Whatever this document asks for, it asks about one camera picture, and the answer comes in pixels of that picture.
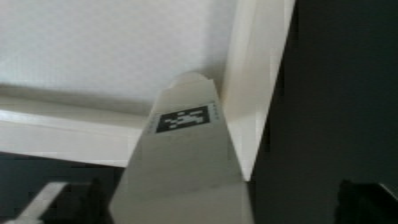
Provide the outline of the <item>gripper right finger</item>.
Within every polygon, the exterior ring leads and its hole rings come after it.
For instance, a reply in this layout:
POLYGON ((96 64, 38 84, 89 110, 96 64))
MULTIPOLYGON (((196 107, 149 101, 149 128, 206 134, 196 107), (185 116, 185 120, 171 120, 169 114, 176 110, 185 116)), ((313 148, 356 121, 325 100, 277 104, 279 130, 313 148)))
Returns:
POLYGON ((398 195, 382 183, 341 181, 336 224, 398 224, 398 195))

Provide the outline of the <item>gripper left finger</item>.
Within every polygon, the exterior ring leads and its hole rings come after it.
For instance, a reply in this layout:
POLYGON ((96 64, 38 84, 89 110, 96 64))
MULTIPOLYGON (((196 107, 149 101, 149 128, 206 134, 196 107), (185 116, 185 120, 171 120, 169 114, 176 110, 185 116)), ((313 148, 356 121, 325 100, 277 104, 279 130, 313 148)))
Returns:
POLYGON ((100 180, 50 182, 6 224, 114 224, 100 180))

